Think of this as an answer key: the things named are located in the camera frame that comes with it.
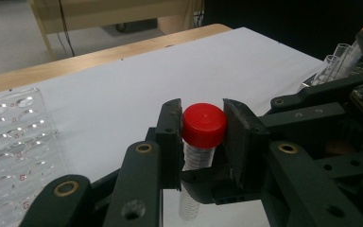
red cap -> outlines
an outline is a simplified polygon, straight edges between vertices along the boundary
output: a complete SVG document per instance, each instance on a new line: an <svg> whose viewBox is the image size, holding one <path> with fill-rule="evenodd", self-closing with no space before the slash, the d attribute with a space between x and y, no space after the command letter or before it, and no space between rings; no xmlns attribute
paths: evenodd
<svg viewBox="0 0 363 227"><path fill-rule="evenodd" d="M183 114L182 138L196 148L214 148L225 135L226 115L208 103L189 106Z"/></svg>

centrifuge tube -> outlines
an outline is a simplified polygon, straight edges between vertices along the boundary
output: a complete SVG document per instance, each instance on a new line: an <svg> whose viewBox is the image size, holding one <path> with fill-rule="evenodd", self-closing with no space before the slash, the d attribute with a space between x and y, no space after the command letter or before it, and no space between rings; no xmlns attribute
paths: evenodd
<svg viewBox="0 0 363 227"><path fill-rule="evenodd" d="M216 146L223 140L226 123L225 113L211 104L194 104L184 111L181 131L184 139L183 171L211 166ZM198 211L199 203L181 186L179 205L181 218L193 220Z"/></svg>

white table surface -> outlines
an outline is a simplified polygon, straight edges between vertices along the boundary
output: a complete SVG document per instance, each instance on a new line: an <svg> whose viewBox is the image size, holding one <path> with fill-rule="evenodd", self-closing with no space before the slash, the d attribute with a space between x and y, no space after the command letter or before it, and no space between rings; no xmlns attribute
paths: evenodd
<svg viewBox="0 0 363 227"><path fill-rule="evenodd" d="M246 28L178 44L31 84L41 90L71 173L91 182L119 168L127 147L156 126L163 103L181 98L223 107L222 98L264 114L272 98L294 94L321 61ZM260 201L202 205L178 216L179 193L164 192L164 226L269 226Z"/></svg>

